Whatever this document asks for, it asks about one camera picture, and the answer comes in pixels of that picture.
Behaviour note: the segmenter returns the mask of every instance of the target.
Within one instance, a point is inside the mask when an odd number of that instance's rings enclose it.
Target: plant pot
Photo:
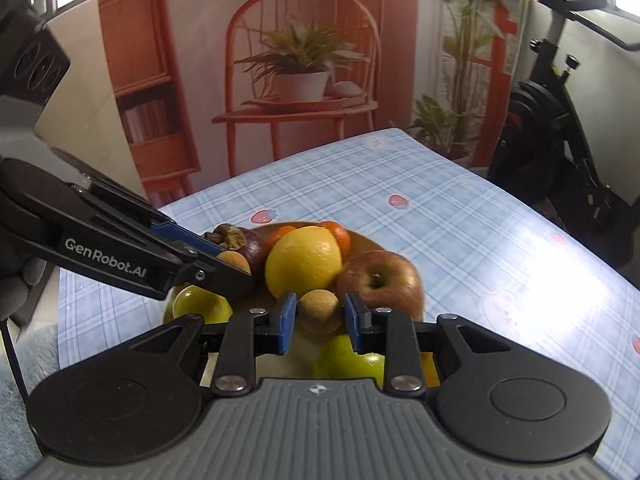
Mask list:
[[[275,91],[283,103],[315,103],[322,101],[328,79],[328,72],[276,74]]]
[[[463,168],[466,168],[471,163],[473,153],[461,146],[451,146],[446,153],[442,154],[449,160],[452,160],[456,164],[459,164]]]

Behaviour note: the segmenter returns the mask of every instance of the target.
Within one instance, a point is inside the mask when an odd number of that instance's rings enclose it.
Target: red apple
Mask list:
[[[340,300],[348,292],[357,292],[369,308],[387,306],[403,310],[413,320],[423,319],[420,273],[400,254],[368,251],[356,256],[342,268],[335,288]]]

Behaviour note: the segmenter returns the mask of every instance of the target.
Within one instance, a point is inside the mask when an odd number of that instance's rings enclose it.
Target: bike handlebar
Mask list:
[[[545,7],[554,12],[558,12],[566,17],[568,20],[578,22],[585,27],[591,29],[596,34],[599,34],[603,38],[606,38],[611,43],[616,44],[618,47],[628,51],[636,52],[640,50],[640,43],[626,43],[619,37],[614,36],[610,32],[607,32],[601,26],[593,23],[591,20],[585,18],[581,14],[577,14],[580,10],[603,10],[609,7],[608,0],[537,0]]]
[[[557,12],[574,12],[576,10],[606,9],[608,0],[537,0],[545,7]]]

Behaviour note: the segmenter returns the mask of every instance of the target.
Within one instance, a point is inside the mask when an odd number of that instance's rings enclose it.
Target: bookshelf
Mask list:
[[[98,5],[113,93],[146,193],[157,205],[191,194],[189,175],[200,171],[200,163],[166,0]]]

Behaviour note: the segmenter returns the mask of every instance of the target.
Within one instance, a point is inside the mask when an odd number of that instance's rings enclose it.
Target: potted plant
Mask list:
[[[473,110],[476,110],[484,95],[480,69],[476,63],[478,51],[490,44],[494,35],[503,36],[495,23],[485,15],[491,4],[499,0],[442,0],[446,4],[452,23],[452,36],[444,36],[442,50],[452,60],[444,64],[445,97],[448,110],[443,109],[431,96],[422,96],[415,110],[416,120],[410,128],[418,128],[417,137],[430,148],[452,160],[465,158],[476,139],[470,138]],[[441,114],[443,123],[428,128],[415,124],[431,124],[428,118]]]
[[[462,116],[445,110],[435,99],[423,95],[415,100],[415,119],[406,132],[415,140],[450,160],[463,162],[468,155],[468,141],[454,140]]]
[[[323,30],[289,18],[286,30],[264,33],[264,51],[236,63],[248,64],[244,70],[254,83],[273,78],[273,90],[284,103],[317,102],[336,68],[349,68],[353,61],[365,60],[355,45],[341,38],[338,30]]]

